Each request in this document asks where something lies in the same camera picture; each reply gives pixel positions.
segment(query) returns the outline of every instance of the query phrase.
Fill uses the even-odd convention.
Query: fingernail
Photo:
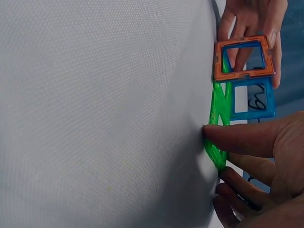
[[[270,40],[269,40],[269,44],[270,44],[271,48],[274,47],[275,41],[276,41],[276,33],[272,32],[271,35],[270,35]]]

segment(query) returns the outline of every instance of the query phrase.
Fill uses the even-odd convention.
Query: finger
[[[229,161],[258,181],[271,187],[276,176],[276,165],[269,159],[231,153]]]
[[[256,26],[248,27],[245,31],[245,37],[251,37],[257,34]],[[244,69],[244,65],[247,62],[251,52],[252,47],[241,48],[237,52],[237,57],[235,61],[234,71],[242,71]]]
[[[220,150],[256,157],[273,157],[273,147],[282,128],[280,121],[274,120],[232,126],[207,125],[203,128],[203,133]]]
[[[264,23],[263,33],[267,36],[271,48],[274,47],[276,37],[281,31],[287,5],[287,0],[271,0],[267,7],[267,16]]]
[[[213,199],[213,206],[224,228],[232,228],[239,223],[239,220],[229,206],[229,202],[224,197],[216,196]]]
[[[229,31],[232,26],[234,17],[234,13],[225,7],[218,27],[218,41],[224,41],[228,39]]]
[[[246,31],[245,22],[237,17],[236,23],[234,25],[234,28],[233,28],[231,36],[230,36],[230,39],[237,39],[239,37],[243,37],[245,31]],[[235,67],[235,61],[236,61],[238,50],[239,50],[239,48],[231,48],[231,49],[227,50],[227,54],[228,54],[232,68]]]
[[[281,32],[276,37],[275,45],[272,49],[272,58],[275,65],[275,76],[272,78],[272,86],[277,89],[281,83],[281,62],[282,62],[282,45]]]
[[[255,210],[260,210],[267,202],[269,195],[242,178],[231,167],[227,167],[219,177],[227,183]]]
[[[227,183],[221,183],[217,186],[215,193],[224,197],[231,208],[243,220],[249,215],[251,208],[233,191]]]

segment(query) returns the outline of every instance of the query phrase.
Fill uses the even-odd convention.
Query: green plastic frame
[[[223,59],[223,72],[229,73],[226,59]],[[213,81],[209,124],[218,125],[220,117],[224,126],[230,125],[231,92],[231,82],[226,83],[224,93],[221,83],[216,83]],[[205,148],[208,156],[211,158],[216,168],[219,171],[224,170],[226,167],[227,153],[219,150],[209,140],[206,140]]]

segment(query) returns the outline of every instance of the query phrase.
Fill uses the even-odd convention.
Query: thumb
[[[276,37],[281,31],[287,5],[287,0],[270,0],[267,7],[267,16],[263,27],[263,33],[267,37],[271,49],[274,47]]]

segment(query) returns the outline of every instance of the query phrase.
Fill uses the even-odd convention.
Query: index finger
[[[203,133],[220,150],[256,157],[273,157],[279,128],[281,126],[278,121],[232,126],[207,125],[203,128]]]
[[[223,16],[220,20],[218,27],[218,41],[223,41],[228,39],[229,31],[234,20],[234,13],[225,7]]]

